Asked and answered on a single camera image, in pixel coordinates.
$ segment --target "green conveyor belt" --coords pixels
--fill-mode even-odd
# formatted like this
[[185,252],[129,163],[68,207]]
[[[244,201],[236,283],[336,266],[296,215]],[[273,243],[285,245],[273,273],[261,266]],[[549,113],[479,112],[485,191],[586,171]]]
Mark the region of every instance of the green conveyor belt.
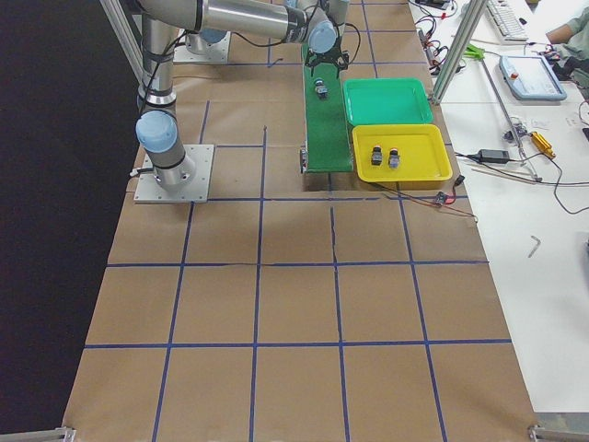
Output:
[[[348,123],[343,104],[341,80],[337,68],[320,64],[311,76],[311,70],[303,66],[305,80],[306,113],[306,172],[353,171],[352,152],[348,137]],[[321,77],[328,88],[327,99],[319,99],[315,92],[315,80]]]

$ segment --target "yellow tray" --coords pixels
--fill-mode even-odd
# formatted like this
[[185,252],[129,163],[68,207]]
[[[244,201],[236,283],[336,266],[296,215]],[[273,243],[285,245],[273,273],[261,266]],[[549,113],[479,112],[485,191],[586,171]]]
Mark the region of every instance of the yellow tray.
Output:
[[[378,124],[352,130],[356,171],[367,182],[405,182],[438,187],[452,177],[452,168],[440,130],[433,124]],[[371,163],[372,151],[380,145],[383,162]],[[398,150],[396,169],[388,166],[391,149]]]

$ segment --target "blue and white device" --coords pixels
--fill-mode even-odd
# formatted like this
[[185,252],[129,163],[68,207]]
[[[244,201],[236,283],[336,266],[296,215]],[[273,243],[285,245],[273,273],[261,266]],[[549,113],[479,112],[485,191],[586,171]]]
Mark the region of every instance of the blue and white device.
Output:
[[567,98],[544,57],[503,55],[499,68],[517,99],[562,101]]

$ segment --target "white mounting plate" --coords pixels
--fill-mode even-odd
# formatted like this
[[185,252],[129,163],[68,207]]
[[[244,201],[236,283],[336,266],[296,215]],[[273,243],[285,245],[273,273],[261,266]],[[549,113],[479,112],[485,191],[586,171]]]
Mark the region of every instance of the white mounting plate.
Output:
[[[139,176],[134,200],[139,204],[167,203],[206,203],[209,197],[211,170],[213,169],[214,145],[184,145],[186,155],[196,164],[196,174],[192,180],[177,189],[161,187],[153,173]],[[143,168],[152,168],[149,156],[145,155]]]
[[175,64],[227,64],[231,32],[215,44],[207,44],[204,53],[192,53],[186,46],[179,46],[174,51]]

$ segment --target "white table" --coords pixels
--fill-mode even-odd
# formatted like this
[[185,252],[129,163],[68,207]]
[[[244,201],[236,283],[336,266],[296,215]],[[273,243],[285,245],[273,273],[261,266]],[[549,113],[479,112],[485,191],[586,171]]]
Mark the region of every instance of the white table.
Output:
[[[530,40],[544,41],[542,27],[525,2],[510,3],[528,21]],[[413,13],[415,18],[421,16],[416,8]],[[487,40],[492,28],[486,20],[483,17],[474,38]],[[442,20],[434,37],[450,41],[457,23],[458,17]],[[473,43],[499,53],[523,54],[522,46]],[[568,98],[560,103],[518,101],[502,80],[498,57],[488,54],[485,61],[511,116],[552,143],[555,160],[564,171],[562,181],[588,181],[589,141],[577,114],[583,101],[577,88],[566,84]],[[467,64],[442,102],[454,150],[473,154],[481,148],[507,149],[517,157],[514,145],[502,140],[508,123],[482,66],[472,60]],[[584,107],[584,118],[589,118],[588,110]],[[528,138],[524,148],[528,155],[537,152]],[[558,178],[545,158],[532,161],[544,181]],[[589,413],[589,211],[567,215],[551,186],[498,178],[466,160],[459,164],[534,410]],[[509,169],[526,172],[516,164]],[[589,187],[559,187],[558,193],[571,209],[589,204]],[[528,258],[537,243],[532,236],[541,244]]]

